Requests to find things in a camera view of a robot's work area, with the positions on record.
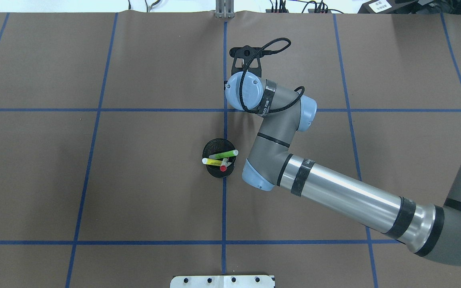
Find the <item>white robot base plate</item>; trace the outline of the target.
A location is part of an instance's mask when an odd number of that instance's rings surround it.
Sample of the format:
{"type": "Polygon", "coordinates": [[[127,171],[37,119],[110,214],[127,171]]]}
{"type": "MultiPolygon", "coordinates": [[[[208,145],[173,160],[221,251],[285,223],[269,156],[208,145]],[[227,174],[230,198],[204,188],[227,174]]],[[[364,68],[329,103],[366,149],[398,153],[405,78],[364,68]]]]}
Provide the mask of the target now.
{"type": "Polygon", "coordinates": [[[170,288],[275,288],[276,281],[270,275],[205,275],[176,276],[170,288]]]}

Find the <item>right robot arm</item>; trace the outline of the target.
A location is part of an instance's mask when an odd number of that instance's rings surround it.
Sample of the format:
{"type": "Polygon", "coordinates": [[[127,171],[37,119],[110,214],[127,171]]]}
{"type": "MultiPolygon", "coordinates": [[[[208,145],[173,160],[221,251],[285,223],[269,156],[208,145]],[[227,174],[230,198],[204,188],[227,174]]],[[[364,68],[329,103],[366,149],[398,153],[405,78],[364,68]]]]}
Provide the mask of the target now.
{"type": "Polygon", "coordinates": [[[311,126],[315,100],[304,88],[290,90],[249,68],[275,50],[244,46],[230,49],[232,76],[225,85],[227,102],[262,117],[262,124],[242,172],[242,179],[263,191],[275,186],[345,215],[402,244],[419,257],[461,266],[461,166],[442,206],[417,204],[289,153],[297,131],[311,126]]]}

